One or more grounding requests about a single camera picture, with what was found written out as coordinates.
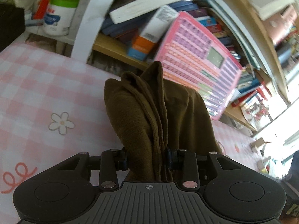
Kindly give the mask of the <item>pink learning tablet toy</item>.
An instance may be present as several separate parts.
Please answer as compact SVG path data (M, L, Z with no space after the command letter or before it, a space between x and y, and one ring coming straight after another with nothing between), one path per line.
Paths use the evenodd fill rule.
M193 88L203 98L210 118L221 118L242 72L241 64L200 22L181 11L155 56L165 79Z

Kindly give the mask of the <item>white tub green lid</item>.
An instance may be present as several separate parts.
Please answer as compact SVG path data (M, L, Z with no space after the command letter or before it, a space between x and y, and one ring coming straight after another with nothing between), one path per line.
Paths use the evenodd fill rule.
M44 33L50 36L68 35L79 1L50 0L44 17Z

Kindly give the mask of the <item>pink checkered cartoon table mat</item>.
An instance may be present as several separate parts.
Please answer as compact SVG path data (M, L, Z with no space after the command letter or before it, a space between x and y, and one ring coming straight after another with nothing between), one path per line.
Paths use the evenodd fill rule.
M108 79L121 78L25 43L1 52L1 223L17 223L13 192L26 179L77 154L124 147L104 102ZM255 169L251 139L211 120L215 139Z

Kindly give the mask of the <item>brown velvet garment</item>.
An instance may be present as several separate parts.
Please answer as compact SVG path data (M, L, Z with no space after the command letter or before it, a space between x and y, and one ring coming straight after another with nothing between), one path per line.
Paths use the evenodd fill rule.
M198 155L221 151L202 97L193 88L166 80L159 61L142 75L126 72L120 80L108 79L104 102L127 151L126 181L172 181L164 160L166 149Z

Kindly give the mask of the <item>white shelf post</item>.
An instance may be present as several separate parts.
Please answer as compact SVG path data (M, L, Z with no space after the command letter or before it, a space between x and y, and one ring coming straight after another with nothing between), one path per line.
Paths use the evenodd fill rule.
M90 0L75 38L71 58L87 62L94 41L114 0Z

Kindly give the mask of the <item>orange white box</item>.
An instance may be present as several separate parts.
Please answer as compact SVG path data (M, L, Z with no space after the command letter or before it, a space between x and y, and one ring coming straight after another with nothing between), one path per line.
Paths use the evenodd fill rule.
M177 16L178 11L169 5L158 8L145 25L138 29L130 42L127 55L144 61Z

